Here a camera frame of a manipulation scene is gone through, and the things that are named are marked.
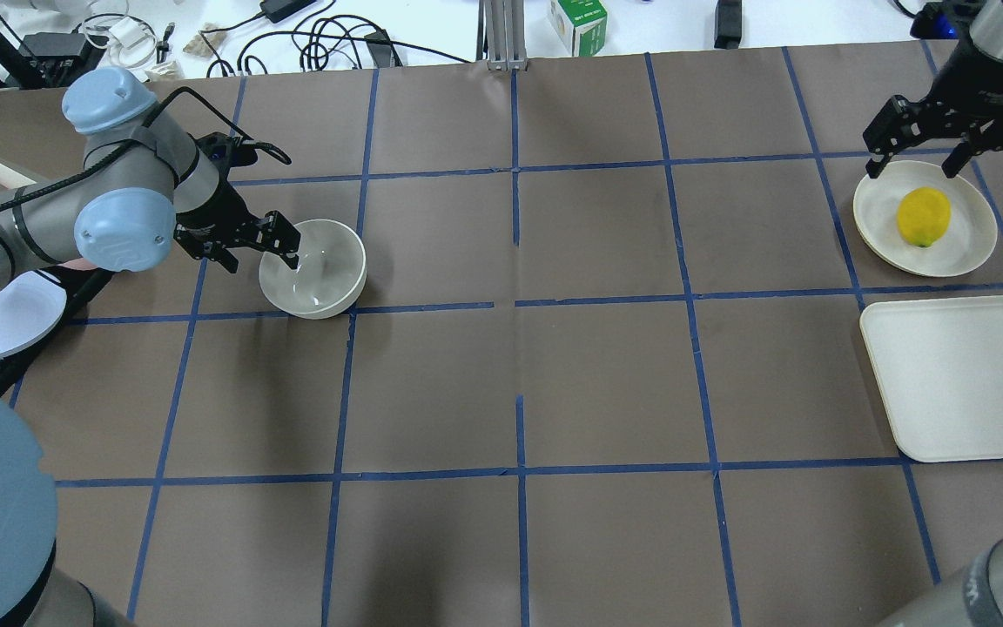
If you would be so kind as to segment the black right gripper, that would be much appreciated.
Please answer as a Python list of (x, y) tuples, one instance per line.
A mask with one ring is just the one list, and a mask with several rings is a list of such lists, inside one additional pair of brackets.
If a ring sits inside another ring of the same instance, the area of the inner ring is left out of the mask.
[(1003, 145), (1003, 59), (960, 39), (922, 100), (889, 97), (863, 131), (871, 156), (866, 173), (878, 179), (892, 159), (931, 139), (958, 140), (942, 163), (947, 179)]

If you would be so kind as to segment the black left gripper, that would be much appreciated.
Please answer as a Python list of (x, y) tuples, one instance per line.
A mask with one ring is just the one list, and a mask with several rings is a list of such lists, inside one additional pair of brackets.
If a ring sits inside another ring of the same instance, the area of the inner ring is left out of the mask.
[(228, 181), (234, 167), (258, 162), (251, 140), (210, 132), (196, 138), (198, 151), (188, 176), (174, 195), (176, 243), (195, 260), (207, 259), (222, 267), (238, 267), (232, 247), (251, 247), (276, 255), (287, 267), (299, 265), (301, 233), (279, 212), (258, 219)]

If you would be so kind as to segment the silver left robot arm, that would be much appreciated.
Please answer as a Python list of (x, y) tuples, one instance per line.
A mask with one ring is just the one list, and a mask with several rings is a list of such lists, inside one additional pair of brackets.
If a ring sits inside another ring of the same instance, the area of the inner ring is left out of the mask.
[(275, 145), (236, 125), (195, 138), (165, 99), (130, 71), (103, 67), (71, 85), (64, 118), (86, 138), (84, 168), (66, 178), (0, 192), (0, 291), (20, 274), (84, 259), (112, 273), (158, 266), (173, 246), (195, 260), (238, 269), (236, 247), (299, 264), (301, 234), (278, 211), (255, 217), (228, 172)]

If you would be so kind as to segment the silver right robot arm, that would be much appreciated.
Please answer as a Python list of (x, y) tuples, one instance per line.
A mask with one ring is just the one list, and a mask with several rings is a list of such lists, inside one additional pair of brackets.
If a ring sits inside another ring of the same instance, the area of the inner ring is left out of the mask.
[(894, 95), (864, 130), (871, 156), (869, 179), (878, 179), (900, 152), (932, 139), (955, 140), (942, 172), (955, 178), (972, 158), (1003, 151), (1003, 1), (983, 1), (937, 71), (927, 94), (912, 102)]

